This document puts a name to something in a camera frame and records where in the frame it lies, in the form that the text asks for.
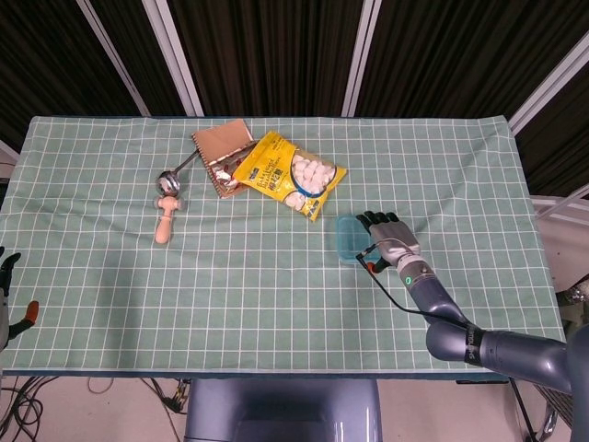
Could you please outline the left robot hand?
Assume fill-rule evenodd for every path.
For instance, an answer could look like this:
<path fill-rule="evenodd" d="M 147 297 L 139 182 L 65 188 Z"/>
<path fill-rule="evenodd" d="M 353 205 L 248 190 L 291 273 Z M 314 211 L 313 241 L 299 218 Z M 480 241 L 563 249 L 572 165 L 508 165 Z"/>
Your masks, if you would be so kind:
<path fill-rule="evenodd" d="M 1 264 L 1 350 L 4 350 L 8 343 L 16 339 L 22 332 L 32 328 L 39 315 L 39 302 L 36 300 L 28 304 L 25 316 L 16 323 L 9 323 L 8 297 L 12 281 L 12 273 L 15 264 L 19 261 L 21 254 L 16 252 L 4 259 Z"/>

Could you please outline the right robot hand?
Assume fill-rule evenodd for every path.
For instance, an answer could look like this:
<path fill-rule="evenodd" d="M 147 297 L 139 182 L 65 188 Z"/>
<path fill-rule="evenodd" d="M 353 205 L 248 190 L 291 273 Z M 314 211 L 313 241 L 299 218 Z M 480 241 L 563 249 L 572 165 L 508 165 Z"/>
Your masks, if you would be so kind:
<path fill-rule="evenodd" d="M 381 273 L 387 267 L 397 267 L 405 255 L 420 255 L 421 246 L 410 228 L 393 212 L 366 211 L 356 216 L 371 236 L 380 254 L 379 260 L 368 266 L 372 273 Z"/>

